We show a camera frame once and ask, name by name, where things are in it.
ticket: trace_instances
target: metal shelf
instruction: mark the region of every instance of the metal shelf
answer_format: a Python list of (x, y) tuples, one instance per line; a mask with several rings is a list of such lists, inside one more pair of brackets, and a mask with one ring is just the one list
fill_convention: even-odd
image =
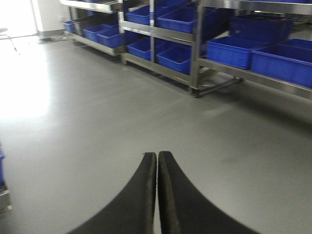
[(194, 40), (194, 34), (183, 33), (179, 31), (157, 28), (145, 24), (133, 23), (129, 21), (123, 21), (121, 23), (123, 30), (132, 31), (135, 33), (144, 34), (147, 36), (153, 36), (155, 38), (174, 41), (181, 44), (191, 45)]
[(257, 10), (274, 13), (312, 15), (312, 4), (252, 0), (201, 0), (200, 3), (205, 7), (211, 6), (250, 11)]
[(312, 100), (312, 89), (200, 58), (198, 65)]
[(79, 41), (83, 44), (89, 45), (89, 46), (91, 46), (97, 50), (100, 50), (104, 53), (107, 53), (111, 56), (117, 56), (117, 55), (120, 55), (124, 52), (124, 46), (120, 46), (120, 47), (116, 47), (116, 48), (110, 48), (110, 47), (107, 47), (107, 46), (102, 45), (100, 43), (89, 40), (87, 38), (83, 38), (81, 36), (78, 36), (76, 34), (72, 34), (72, 33), (66, 32), (66, 31), (65, 31), (65, 34), (67, 34), (70, 38), (72, 38), (76, 41)]
[(156, 72), (158, 74), (161, 74), (163, 76), (171, 78), (171, 79), (178, 81), (182, 84), (186, 84), (186, 85), (191, 84), (191, 76), (190, 75), (186, 75), (184, 73), (177, 72), (177, 71), (172, 70), (170, 68), (161, 66), (157, 63), (153, 63), (151, 61), (148, 61), (146, 59), (137, 57), (137, 56), (129, 54), (129, 53), (125, 53), (125, 54), (123, 54), (123, 56), (124, 56), (124, 59), (126, 61), (135, 63), (141, 67), (144, 67), (148, 70), (151, 70), (153, 72)]
[(117, 0), (105, 0), (97, 3), (73, 1), (73, 0), (59, 0), (59, 2), (65, 6), (71, 6), (74, 8), (92, 10), (103, 13), (114, 13), (122, 9), (122, 3)]
[(6, 185), (0, 188), (0, 215), (12, 210), (10, 191)]

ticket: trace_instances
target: gray epoxy floor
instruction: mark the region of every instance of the gray epoxy floor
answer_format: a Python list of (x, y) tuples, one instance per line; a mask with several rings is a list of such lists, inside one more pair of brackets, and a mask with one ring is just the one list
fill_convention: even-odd
[(70, 231), (122, 189), (143, 152), (161, 150), (249, 227), (311, 233), (311, 101), (250, 82), (196, 99), (70, 41), (15, 42), (20, 56), (0, 41), (0, 137), (13, 203), (1, 234)]

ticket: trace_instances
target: doorway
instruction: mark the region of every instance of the doorway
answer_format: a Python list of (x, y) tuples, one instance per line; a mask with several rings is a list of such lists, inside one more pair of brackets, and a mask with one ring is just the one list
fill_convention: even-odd
[(0, 28), (8, 28), (11, 37), (37, 33), (31, 0), (0, 1)]

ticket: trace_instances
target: plastic crate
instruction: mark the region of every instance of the plastic crate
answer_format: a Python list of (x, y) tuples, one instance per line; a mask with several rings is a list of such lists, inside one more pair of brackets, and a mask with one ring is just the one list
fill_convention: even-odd
[[(189, 7), (182, 7), (178, 10), (165, 14), (157, 18), (161, 28), (193, 33), (196, 25), (196, 10)], [(217, 24), (217, 11), (206, 10), (203, 27), (208, 28)]]
[[(119, 33), (119, 28), (113, 28), (109, 30), (104, 30), (99, 32), (98, 37), (100, 38), (99, 42), (110, 48), (116, 48), (121, 46), (121, 34)], [(137, 33), (134, 32), (125, 32), (125, 43), (132, 43), (137, 39)]]
[(161, 28), (193, 33), (195, 26), (195, 10), (181, 8), (157, 18)]
[(207, 42), (207, 59), (226, 65), (249, 69), (253, 49), (267, 45), (264, 42), (234, 37), (223, 37)]
[[(167, 14), (177, 8), (187, 4), (187, 0), (159, 0), (155, 2), (155, 18)], [(134, 23), (141, 23), (145, 25), (150, 24), (150, 6), (146, 5), (137, 10), (126, 13), (128, 21)]]
[(231, 20), (230, 36), (276, 43), (288, 38), (293, 21), (294, 19), (277, 16), (237, 16)]
[(75, 32), (79, 35), (79, 36), (84, 36), (84, 32), (83, 30), (85, 28), (89, 28), (91, 26), (97, 25), (97, 24), (101, 24), (103, 22), (105, 22), (107, 19), (104, 17), (101, 17), (100, 15), (94, 15), (94, 16), (87, 16), (87, 17), (83, 17), (80, 19), (75, 19), (72, 20), (74, 27), (75, 27)]
[(116, 27), (119, 26), (119, 25), (118, 25), (118, 20), (117, 20), (117, 19), (112, 20), (112, 21), (109, 21), (109, 22), (105, 22), (105, 23), (103, 23), (103, 24), (105, 25), (105, 27), (106, 27), (107, 29), (116, 28)]
[(95, 42), (99, 42), (98, 33), (107, 29), (108, 29), (107, 26), (102, 23), (102, 24), (98, 24), (98, 25), (86, 28), (83, 30), (83, 32), (87, 39), (95, 41)]
[(187, 5), (188, 0), (159, 0), (155, 5), (155, 17), (162, 16), (182, 6)]
[(278, 44), (252, 53), (253, 72), (312, 88), (312, 50)]
[(295, 47), (305, 48), (312, 50), (312, 41), (310, 40), (302, 40), (302, 39), (291, 39), (281, 43), (283, 45), (291, 45)]
[(159, 64), (162, 66), (169, 67), (187, 75), (191, 71), (190, 46), (178, 45), (162, 53), (159, 53), (156, 56)]
[[(161, 53), (167, 49), (164, 40), (155, 39), (155, 53)], [(127, 46), (128, 52), (140, 58), (151, 60), (151, 39), (150, 37), (143, 38), (135, 43)]]
[(67, 21), (67, 22), (64, 22), (63, 25), (65, 26), (65, 30), (67, 32), (70, 32), (70, 33), (74, 33), (75, 32), (75, 27), (74, 27), (73, 22)]
[(126, 13), (128, 21), (141, 24), (150, 24), (150, 6), (143, 6), (137, 10)]

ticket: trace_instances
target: metal shelving rack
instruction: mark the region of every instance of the metal shelving rack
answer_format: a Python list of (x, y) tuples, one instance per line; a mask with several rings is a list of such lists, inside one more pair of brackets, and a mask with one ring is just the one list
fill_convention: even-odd
[[(198, 20), (197, 20), (197, 31), (196, 38), (200, 38), (201, 24), (203, 19), (204, 7), (219, 7), (229, 8), (237, 10), (248, 10), (248, 11), (262, 11), (262, 12), (273, 12), (273, 13), (290, 13), (299, 15), (312, 15), (312, 4), (301, 4), (301, 3), (287, 3), (287, 2), (267, 2), (267, 1), (250, 1), (250, 0), (198, 0)], [(243, 70), (214, 61), (210, 61), (204, 58), (200, 58), (199, 44), (196, 44), (196, 69), (200, 67), (210, 68), (212, 70), (223, 72), (234, 76), (234, 78), (246, 79), (252, 82), (256, 82), (268, 87), (272, 87), (293, 95), (297, 95), (303, 98), (312, 100), (312, 89), (303, 87), (300, 85), (288, 83), (282, 80), (267, 77), (261, 74), (251, 72), (249, 70)], [(193, 86), (195, 95), (197, 90), (200, 90), (199, 80), (195, 77)]]
[(10, 191), (6, 185), (0, 188), (0, 215), (12, 210)]
[[(221, 63), (213, 62), (199, 55), (201, 47), (201, 28), (204, 15), (204, 7), (218, 7), (247, 11), (262, 11), (273, 13), (289, 13), (300, 15), (312, 15), (312, 4), (288, 3), (288, 2), (269, 2), (269, 1), (251, 1), (251, 0), (197, 0), (197, 25), (193, 34), (183, 33), (163, 28), (155, 27), (154, 19), (151, 17), (150, 25), (129, 22), (125, 20), (125, 13), (129, 8), (137, 7), (142, 4), (150, 4), (150, 15), (154, 15), (155, 0), (105, 0), (97, 3), (80, 2), (73, 0), (59, 0), (61, 4), (79, 8), (112, 14), (118, 12), (119, 30), (132, 31), (151, 37), (151, 61), (139, 58), (126, 52), (125, 47), (109, 48), (99, 43), (93, 42), (76, 34), (67, 33), (72, 39), (94, 47), (109, 55), (121, 55), (124, 64), (131, 62), (141, 67), (149, 69), (158, 74), (169, 77), (180, 83), (188, 85), (194, 97), (202, 91), (212, 91), (243, 79), (266, 85), (293, 95), (312, 99), (312, 89), (300, 85), (288, 83), (282, 80), (274, 79), (249, 70), (243, 70)], [(155, 63), (155, 38), (169, 40), (192, 47), (191, 73), (186, 75), (170, 68)], [(223, 72), (233, 76), (233, 79), (220, 84), (203, 85), (203, 83), (216, 72)]]
[[(154, 8), (155, 8), (155, 1), (150, 0), (149, 4), (150, 4), (150, 15), (153, 16)], [(175, 71), (173, 69), (170, 69), (170, 68), (167, 68), (167, 67), (164, 67), (162, 65), (155, 63), (155, 38), (189, 45), (192, 47), (192, 51), (194, 51), (194, 48), (195, 48), (195, 35), (194, 34), (183, 33), (183, 32), (155, 27), (154, 26), (155, 21), (152, 17), (150, 19), (150, 25), (145, 25), (145, 24), (139, 24), (139, 23), (126, 21), (123, 15), (119, 24), (120, 24), (121, 32), (124, 32), (124, 30), (127, 30), (127, 31), (132, 31), (135, 33), (140, 33), (146, 36), (150, 36), (151, 38), (151, 61), (139, 58), (129, 53), (124, 53), (121, 55), (122, 61), (124, 64), (126, 64), (129, 61), (131, 63), (135, 63), (141, 67), (144, 67), (153, 72), (169, 77), (185, 85), (190, 86), (192, 84), (191, 75), (186, 75), (184, 73)]]
[[(97, 3), (73, 1), (73, 0), (59, 0), (59, 2), (68, 7), (91, 10), (91, 11), (96, 11), (96, 12), (101, 12), (101, 13), (106, 13), (106, 14), (113, 14), (113, 13), (119, 12), (122, 9), (122, 3), (118, 2), (118, 0), (105, 0), (105, 1), (100, 1)], [(65, 32), (65, 34), (75, 41), (79, 41), (85, 45), (88, 45), (97, 50), (105, 52), (111, 56), (117, 56), (124, 52), (124, 46), (120, 46), (117, 48), (110, 48), (110, 47), (107, 47), (105, 45), (102, 45), (100, 43), (94, 42), (92, 40), (89, 40), (87, 38), (81, 37), (73, 33)]]

